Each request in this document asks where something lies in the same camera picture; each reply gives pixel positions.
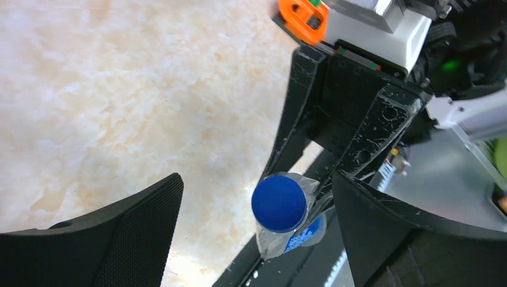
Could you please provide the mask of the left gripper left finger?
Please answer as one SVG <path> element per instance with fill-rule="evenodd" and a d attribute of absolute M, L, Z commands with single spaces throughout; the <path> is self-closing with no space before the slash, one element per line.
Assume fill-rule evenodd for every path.
<path fill-rule="evenodd" d="M 173 173 L 46 230 L 1 234 L 1 285 L 160 286 L 183 190 Z"/>

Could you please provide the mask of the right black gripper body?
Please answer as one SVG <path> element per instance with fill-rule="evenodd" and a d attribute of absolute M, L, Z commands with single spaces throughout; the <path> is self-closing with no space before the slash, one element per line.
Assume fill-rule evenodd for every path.
<path fill-rule="evenodd" d="M 337 158 L 378 157 L 405 121 L 387 92 L 406 99 L 407 70 L 344 41 L 332 53 L 310 45 L 305 50 L 320 57 L 307 108 L 307 139 Z"/>

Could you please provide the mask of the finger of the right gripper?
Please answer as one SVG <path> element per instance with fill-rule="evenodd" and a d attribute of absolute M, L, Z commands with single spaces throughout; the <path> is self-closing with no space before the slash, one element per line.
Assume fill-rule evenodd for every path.
<path fill-rule="evenodd" d="M 261 179 L 289 171 L 310 143 L 310 114 L 322 93 L 326 60 L 327 53 L 314 46 L 302 45 L 292 53 L 282 116 Z"/>
<path fill-rule="evenodd" d="M 428 88 L 325 89 L 313 111 L 310 138 L 335 157 L 315 191 L 317 200 L 332 197 L 331 178 L 336 170 L 357 175 L 393 146 L 433 93 Z"/>

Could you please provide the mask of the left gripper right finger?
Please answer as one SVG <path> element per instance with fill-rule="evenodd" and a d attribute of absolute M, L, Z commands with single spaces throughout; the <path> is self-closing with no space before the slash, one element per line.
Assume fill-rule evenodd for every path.
<path fill-rule="evenodd" d="M 434 215 L 344 172 L 332 192 L 356 286 L 506 285 L 506 233 Z"/>

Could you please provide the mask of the clear crushed plastic bottle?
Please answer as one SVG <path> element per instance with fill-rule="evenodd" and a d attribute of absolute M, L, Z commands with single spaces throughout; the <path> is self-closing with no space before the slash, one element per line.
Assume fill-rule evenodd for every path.
<path fill-rule="evenodd" d="M 301 246 L 319 243 L 326 233 L 326 215 L 311 224 L 309 211 L 316 202 L 319 181 L 297 173 L 279 172 L 262 179 L 253 191 L 251 208 L 256 220 L 256 243 L 263 259 L 272 259 Z"/>

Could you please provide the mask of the blue bottle cap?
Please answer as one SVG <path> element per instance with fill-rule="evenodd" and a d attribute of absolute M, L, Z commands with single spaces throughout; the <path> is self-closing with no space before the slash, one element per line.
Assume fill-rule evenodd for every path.
<path fill-rule="evenodd" d="M 299 227 L 307 212 L 303 189 L 287 176 L 263 179 L 254 189 L 251 207 L 255 219 L 264 228 L 287 233 Z"/>

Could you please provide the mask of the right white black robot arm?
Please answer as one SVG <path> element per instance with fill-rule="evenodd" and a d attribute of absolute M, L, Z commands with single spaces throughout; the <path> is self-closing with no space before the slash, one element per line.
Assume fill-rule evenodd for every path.
<path fill-rule="evenodd" d="M 486 105 L 491 94 L 506 87 L 506 1 L 277 1 L 273 21 L 297 41 L 345 49 L 370 61 L 373 70 L 416 84 L 427 79 L 435 97 Z M 275 144 L 263 176 L 288 171 L 314 139 L 311 112 L 321 100 L 296 100 L 323 91 L 289 80 Z M 439 102 L 418 115 L 401 138 L 411 146 L 430 139 L 434 128 L 453 126 L 453 112 Z"/>

